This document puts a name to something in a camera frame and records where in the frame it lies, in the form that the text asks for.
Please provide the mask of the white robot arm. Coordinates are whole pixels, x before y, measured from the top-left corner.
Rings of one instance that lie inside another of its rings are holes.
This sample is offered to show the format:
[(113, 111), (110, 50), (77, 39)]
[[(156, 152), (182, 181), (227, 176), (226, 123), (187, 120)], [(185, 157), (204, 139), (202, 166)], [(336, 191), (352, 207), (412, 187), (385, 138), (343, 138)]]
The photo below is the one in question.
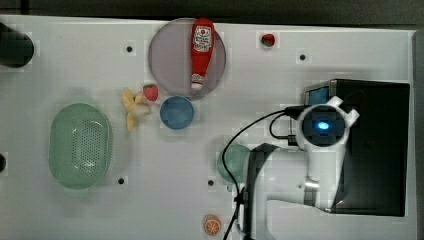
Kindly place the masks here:
[(295, 147), (262, 143), (248, 156), (244, 180), (243, 240), (275, 240), (267, 226), (270, 201), (325, 211), (336, 202), (350, 129), (357, 110), (341, 108), (335, 96), (324, 104), (291, 106), (282, 114), (296, 121)]

